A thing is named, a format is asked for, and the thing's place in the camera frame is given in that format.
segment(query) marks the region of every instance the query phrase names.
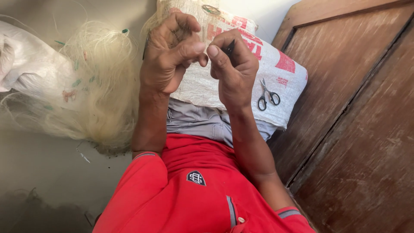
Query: red polo shirt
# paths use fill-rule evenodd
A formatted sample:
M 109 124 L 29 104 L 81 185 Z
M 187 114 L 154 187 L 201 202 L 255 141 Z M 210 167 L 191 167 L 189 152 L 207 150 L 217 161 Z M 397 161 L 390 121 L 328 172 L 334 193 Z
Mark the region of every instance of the red polo shirt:
M 314 233 L 294 207 L 273 211 L 232 148 L 168 134 L 162 159 L 135 157 L 94 233 Z

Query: shirt sleeve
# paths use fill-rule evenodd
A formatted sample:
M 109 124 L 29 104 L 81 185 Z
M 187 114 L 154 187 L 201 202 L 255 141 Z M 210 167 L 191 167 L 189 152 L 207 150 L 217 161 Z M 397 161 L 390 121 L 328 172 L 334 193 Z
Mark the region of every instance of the shirt sleeve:
M 137 155 L 122 175 L 93 232 L 117 232 L 167 186 L 167 174 L 164 162 L 155 153 Z
M 290 233 L 315 233 L 308 220 L 295 207 L 286 207 L 276 211 L 282 224 Z

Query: gray pants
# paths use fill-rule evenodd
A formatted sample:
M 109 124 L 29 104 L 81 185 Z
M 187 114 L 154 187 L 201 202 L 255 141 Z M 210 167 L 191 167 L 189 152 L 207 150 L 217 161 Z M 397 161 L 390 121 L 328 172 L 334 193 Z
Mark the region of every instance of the gray pants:
M 277 129 L 277 126 L 261 120 L 256 120 L 256 125 L 265 141 Z M 167 133 L 202 136 L 225 142 L 233 147 L 230 118 L 227 111 L 197 106 L 173 98 L 170 98 L 168 105 Z

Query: embroidered logo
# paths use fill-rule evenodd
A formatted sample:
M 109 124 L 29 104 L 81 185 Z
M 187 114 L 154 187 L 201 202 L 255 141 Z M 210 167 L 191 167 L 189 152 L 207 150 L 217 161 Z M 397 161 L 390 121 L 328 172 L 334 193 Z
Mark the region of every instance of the embroidered logo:
M 206 182 L 204 181 L 203 176 L 198 171 L 192 171 L 192 172 L 188 173 L 187 174 L 187 180 L 191 181 L 191 182 L 194 182 L 196 184 L 206 186 Z

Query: gray stripe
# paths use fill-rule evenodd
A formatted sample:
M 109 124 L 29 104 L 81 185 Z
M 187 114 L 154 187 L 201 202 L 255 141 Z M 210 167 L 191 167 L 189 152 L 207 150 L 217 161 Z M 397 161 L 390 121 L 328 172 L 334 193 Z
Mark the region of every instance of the gray stripe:
M 135 157 L 132 161 L 136 160 L 137 158 L 141 157 L 141 156 L 145 156 L 145 155 L 152 155 L 155 156 L 155 153 L 145 153 L 145 154 L 140 154 L 139 156 Z
M 231 228 L 236 226 L 236 212 L 234 211 L 233 203 L 231 202 L 231 198 L 229 196 L 227 197 L 227 204 L 229 204 L 229 210 L 230 210 L 230 222 L 231 222 Z
M 279 217 L 283 219 L 283 218 L 289 217 L 291 215 L 296 215 L 296 214 L 301 215 L 301 213 L 299 211 L 297 211 L 295 209 L 290 209 L 290 210 L 286 210 L 286 211 L 281 212 L 279 214 Z

